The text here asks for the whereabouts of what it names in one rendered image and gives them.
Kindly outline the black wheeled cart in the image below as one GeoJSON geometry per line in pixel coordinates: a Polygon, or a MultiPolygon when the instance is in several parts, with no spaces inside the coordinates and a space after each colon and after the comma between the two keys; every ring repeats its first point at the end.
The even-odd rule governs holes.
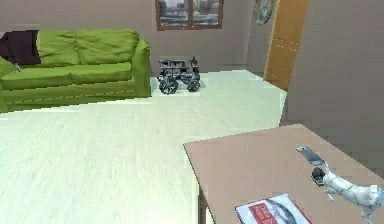
{"type": "Polygon", "coordinates": [[[196,57],[190,60],[160,60],[161,72],[158,74],[159,89],[164,94],[174,94],[178,89],[178,81],[187,86],[189,92],[196,92],[200,88],[199,64],[196,57]]]}

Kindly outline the beige table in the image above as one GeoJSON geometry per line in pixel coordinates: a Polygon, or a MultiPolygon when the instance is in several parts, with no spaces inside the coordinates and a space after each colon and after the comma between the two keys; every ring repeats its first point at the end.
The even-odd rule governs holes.
{"type": "Polygon", "coordinates": [[[308,146],[337,175],[364,186],[384,179],[301,124],[184,145],[198,187],[198,224],[240,224],[235,207],[287,193],[312,224],[366,224],[361,210],[331,202],[311,179],[313,166],[296,149],[308,146]]]}

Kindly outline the brown framed window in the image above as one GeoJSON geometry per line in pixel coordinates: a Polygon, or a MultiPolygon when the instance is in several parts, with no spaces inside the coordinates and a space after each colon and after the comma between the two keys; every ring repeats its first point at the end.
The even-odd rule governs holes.
{"type": "Polygon", "coordinates": [[[221,29],[224,0],[155,0],[158,31],[221,29]]]}

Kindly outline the orange wooden door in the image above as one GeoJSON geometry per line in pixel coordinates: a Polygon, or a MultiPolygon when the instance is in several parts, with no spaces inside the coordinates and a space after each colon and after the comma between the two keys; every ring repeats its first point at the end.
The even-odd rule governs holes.
{"type": "Polygon", "coordinates": [[[276,0],[264,80],[287,91],[310,0],[276,0]]]}

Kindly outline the green sofa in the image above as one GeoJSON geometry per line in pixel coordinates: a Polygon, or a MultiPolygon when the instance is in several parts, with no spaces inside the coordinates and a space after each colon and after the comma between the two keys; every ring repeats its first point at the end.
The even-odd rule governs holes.
{"type": "Polygon", "coordinates": [[[0,56],[0,113],[151,95],[150,46],[137,31],[37,31],[40,64],[0,56]]]}

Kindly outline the grey mobile phone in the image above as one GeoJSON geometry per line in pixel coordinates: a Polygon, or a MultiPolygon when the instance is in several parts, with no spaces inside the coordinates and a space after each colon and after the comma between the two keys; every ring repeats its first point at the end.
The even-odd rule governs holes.
{"type": "Polygon", "coordinates": [[[313,166],[323,165],[325,161],[307,146],[298,147],[297,151],[304,156],[313,166]]]}

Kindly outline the red and white book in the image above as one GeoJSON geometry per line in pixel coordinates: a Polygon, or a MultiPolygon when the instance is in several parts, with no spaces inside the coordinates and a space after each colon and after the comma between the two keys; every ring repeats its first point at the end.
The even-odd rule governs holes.
{"type": "Polygon", "coordinates": [[[287,193],[235,207],[241,224],[312,224],[287,193]]]}

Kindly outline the white dog statue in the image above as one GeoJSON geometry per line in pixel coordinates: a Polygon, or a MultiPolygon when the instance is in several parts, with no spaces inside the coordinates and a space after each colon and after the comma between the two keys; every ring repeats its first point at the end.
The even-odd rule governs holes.
{"type": "Polygon", "coordinates": [[[333,173],[328,164],[326,172],[315,167],[311,174],[312,180],[324,188],[329,200],[334,202],[334,195],[339,195],[344,200],[360,207],[362,217],[367,224],[373,224],[371,216],[384,206],[384,190],[379,185],[360,186],[333,173]]]}

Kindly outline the dark purple cloth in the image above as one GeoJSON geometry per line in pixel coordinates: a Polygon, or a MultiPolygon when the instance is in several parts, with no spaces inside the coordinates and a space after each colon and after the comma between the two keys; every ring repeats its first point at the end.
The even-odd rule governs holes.
{"type": "Polygon", "coordinates": [[[0,38],[0,56],[13,64],[40,64],[37,34],[37,30],[6,32],[0,38]]]}

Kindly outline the round wall picture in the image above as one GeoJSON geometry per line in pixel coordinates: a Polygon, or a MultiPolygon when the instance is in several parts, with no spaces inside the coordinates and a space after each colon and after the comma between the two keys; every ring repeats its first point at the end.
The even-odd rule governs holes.
{"type": "Polygon", "coordinates": [[[257,25],[266,24],[272,14],[274,0],[255,0],[254,1],[254,16],[257,25]]]}

